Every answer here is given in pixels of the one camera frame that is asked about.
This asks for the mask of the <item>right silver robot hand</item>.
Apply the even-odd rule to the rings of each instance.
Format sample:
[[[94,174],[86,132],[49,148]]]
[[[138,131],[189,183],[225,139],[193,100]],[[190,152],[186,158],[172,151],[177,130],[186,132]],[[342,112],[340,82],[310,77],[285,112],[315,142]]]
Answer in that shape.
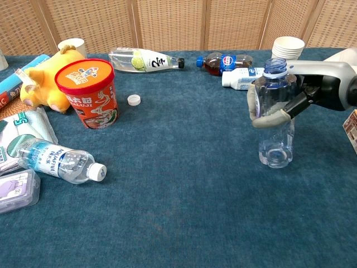
[[[356,105],[356,72],[345,62],[269,59],[247,102],[255,128],[285,124],[311,104],[345,111]]]

